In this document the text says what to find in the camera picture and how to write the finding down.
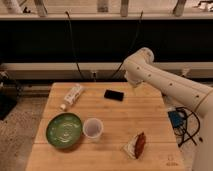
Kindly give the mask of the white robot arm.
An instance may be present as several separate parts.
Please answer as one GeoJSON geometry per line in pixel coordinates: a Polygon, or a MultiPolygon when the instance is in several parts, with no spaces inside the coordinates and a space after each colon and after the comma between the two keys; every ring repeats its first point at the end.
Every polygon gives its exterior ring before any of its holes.
{"type": "Polygon", "coordinates": [[[213,87],[163,71],[152,65],[154,54],[141,48],[123,62],[125,78],[133,86],[145,81],[169,95],[202,119],[192,171],[213,171],[213,87]]]}

